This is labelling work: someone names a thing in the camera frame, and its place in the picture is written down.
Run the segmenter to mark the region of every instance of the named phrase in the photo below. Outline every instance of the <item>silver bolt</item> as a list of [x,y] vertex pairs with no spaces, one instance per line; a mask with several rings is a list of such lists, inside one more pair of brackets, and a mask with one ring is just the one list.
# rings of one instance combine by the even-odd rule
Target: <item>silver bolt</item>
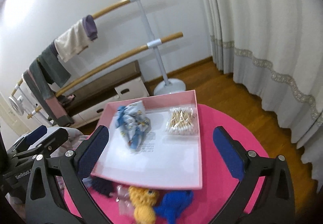
[[74,154],[74,151],[73,150],[68,150],[65,153],[66,156],[72,156],[73,154]]
[[283,155],[279,155],[279,156],[278,156],[278,159],[279,159],[279,160],[281,160],[281,161],[285,161],[285,156],[283,156]]
[[257,155],[257,153],[253,150],[248,151],[248,155],[251,157],[255,157]]
[[42,160],[43,159],[43,155],[38,155],[36,156],[36,160],[39,161],[39,160]]

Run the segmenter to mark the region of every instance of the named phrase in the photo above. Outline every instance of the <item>stuffed animal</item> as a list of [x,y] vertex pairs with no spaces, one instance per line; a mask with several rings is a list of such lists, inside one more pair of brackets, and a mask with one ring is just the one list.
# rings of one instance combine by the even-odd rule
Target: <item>stuffed animal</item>
[[129,187],[129,198],[135,207],[133,216],[137,224],[155,224],[156,214],[152,207],[157,203],[158,197],[156,190]]
[[165,194],[160,206],[154,207],[154,211],[157,216],[167,219],[168,224],[175,224],[192,200],[193,191],[171,191]]

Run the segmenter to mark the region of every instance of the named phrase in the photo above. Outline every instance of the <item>wooden rod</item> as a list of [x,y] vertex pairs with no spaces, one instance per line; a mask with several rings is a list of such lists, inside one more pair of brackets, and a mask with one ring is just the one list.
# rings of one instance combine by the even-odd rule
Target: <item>wooden rod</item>
[[[19,81],[18,81],[18,86],[20,86],[21,84],[22,84],[22,82],[23,82],[24,80],[21,78]],[[14,89],[13,91],[12,91],[12,93],[11,93],[11,96],[13,96],[15,93],[16,93],[16,91],[17,91],[17,89]]]
[[[174,34],[171,34],[169,36],[166,36],[166,37],[163,37],[161,38],[161,43],[166,43],[166,42],[169,42],[171,40],[175,40],[175,39],[178,39],[180,37],[183,37],[183,33],[182,32],[177,32],[177,33],[174,33]],[[148,49],[148,46],[147,44],[145,45],[142,45],[142,46],[139,46],[137,48],[134,48],[128,52],[125,52],[119,56],[117,56],[116,58],[113,58],[112,60],[109,60],[107,62],[105,62],[104,64],[94,68],[93,70],[89,71],[88,73],[86,73],[85,75],[83,75],[82,77],[76,79],[75,81],[71,82],[69,85],[63,87],[62,89],[60,89],[59,91],[56,92],[55,96],[58,97],[60,95],[62,95],[63,93],[65,93],[66,91],[68,91],[69,89],[72,89],[74,86],[80,84],[81,82],[85,81],[86,79],[90,78],[91,76],[93,76],[94,74],[97,74],[99,72],[101,72],[102,70],[122,61],[122,60],[125,60],[131,56],[134,56],[136,55],[137,53],[140,53],[140,52],[143,52],[145,50]],[[38,113],[40,110],[42,109],[41,106],[38,106],[35,111],[36,113]],[[31,118],[33,115],[32,114],[29,114],[27,116],[27,118]]]
[[93,17],[94,19],[97,19],[97,18],[99,18],[99,17],[101,17],[101,16],[103,16],[103,15],[107,14],[108,12],[110,12],[110,11],[112,11],[112,10],[115,10],[115,9],[117,9],[117,8],[120,8],[120,7],[122,7],[122,6],[126,5],[126,4],[129,4],[129,3],[130,3],[130,0],[121,0],[121,1],[119,1],[119,2],[117,2],[117,3],[115,3],[115,4],[112,4],[112,5],[111,5],[111,6],[109,6],[109,7],[104,8],[103,10],[100,10],[100,11],[99,11],[99,12],[97,12],[97,13],[94,13],[94,14],[92,15],[92,17]]

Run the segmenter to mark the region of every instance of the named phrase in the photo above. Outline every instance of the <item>wooden baseboard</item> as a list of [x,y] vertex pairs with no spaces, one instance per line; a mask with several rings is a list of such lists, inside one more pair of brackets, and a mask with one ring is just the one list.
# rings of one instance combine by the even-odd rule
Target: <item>wooden baseboard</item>
[[[172,77],[174,77],[175,75],[177,75],[177,74],[179,74],[179,73],[181,73],[181,72],[183,72],[183,71],[186,71],[187,69],[190,69],[190,68],[193,68],[193,67],[199,66],[199,65],[201,65],[201,64],[207,63],[207,62],[212,61],[212,60],[213,60],[213,59],[212,59],[212,56],[207,57],[207,58],[205,58],[205,59],[202,59],[202,60],[199,60],[199,61],[197,61],[197,62],[191,63],[191,64],[189,64],[189,65],[187,65],[187,66],[184,66],[184,67],[182,67],[182,68],[179,68],[179,69],[177,69],[177,70],[171,71],[171,72],[167,73],[167,76],[168,76],[168,78],[172,78]],[[150,81],[146,82],[146,83],[145,83],[145,85],[146,85],[146,87],[147,87],[147,88],[150,88],[151,86],[154,86],[154,85],[159,84],[162,80],[163,80],[163,77],[162,77],[162,76],[160,76],[160,77],[157,77],[157,78],[155,78],[155,79],[152,79],[152,80],[150,80]]]

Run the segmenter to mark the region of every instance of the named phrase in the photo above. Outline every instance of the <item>pink tablecloth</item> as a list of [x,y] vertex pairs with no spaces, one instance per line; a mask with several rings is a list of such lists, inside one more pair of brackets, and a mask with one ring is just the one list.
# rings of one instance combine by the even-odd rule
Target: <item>pink tablecloth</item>
[[[254,150],[260,156],[268,157],[266,151],[252,133],[230,116],[206,105],[198,105],[198,114],[201,131],[203,188],[194,191],[193,203],[177,219],[177,224],[207,224],[221,209],[238,183],[237,179],[232,178],[214,146],[213,130],[215,127],[223,126],[232,138],[238,140],[246,150]],[[260,178],[245,212],[251,211],[262,183],[263,178]],[[114,199],[108,199],[93,190],[90,190],[90,193],[114,224],[133,223],[131,218],[119,215],[118,205]],[[71,213],[80,216],[67,192],[65,193],[65,201]],[[166,223],[165,220],[160,218],[156,221],[156,224]]]

